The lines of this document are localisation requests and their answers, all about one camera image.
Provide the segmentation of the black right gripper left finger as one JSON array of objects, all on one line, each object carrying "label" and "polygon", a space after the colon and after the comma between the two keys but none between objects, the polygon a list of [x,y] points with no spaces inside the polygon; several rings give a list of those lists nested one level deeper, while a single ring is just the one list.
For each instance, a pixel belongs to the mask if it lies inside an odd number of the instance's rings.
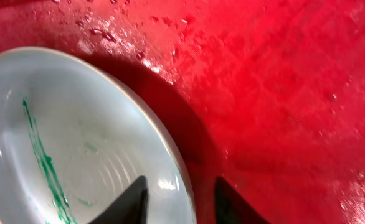
[{"label": "black right gripper left finger", "polygon": [[148,181],[141,175],[89,224],[147,224],[148,202]]}]

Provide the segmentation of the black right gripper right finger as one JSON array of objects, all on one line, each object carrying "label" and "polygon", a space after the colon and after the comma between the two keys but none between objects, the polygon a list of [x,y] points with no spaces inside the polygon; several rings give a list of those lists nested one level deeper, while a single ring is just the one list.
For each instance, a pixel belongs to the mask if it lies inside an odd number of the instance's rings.
[{"label": "black right gripper right finger", "polygon": [[217,224],[269,224],[222,177],[216,178],[214,203]]}]

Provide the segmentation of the white plate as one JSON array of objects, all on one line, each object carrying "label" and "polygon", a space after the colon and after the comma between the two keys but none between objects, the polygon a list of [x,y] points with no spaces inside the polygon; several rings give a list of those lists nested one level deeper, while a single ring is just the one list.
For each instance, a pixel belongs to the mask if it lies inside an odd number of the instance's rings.
[{"label": "white plate", "polygon": [[179,149],[133,90],[57,50],[0,54],[1,223],[89,223],[141,175],[147,223],[197,221]]}]

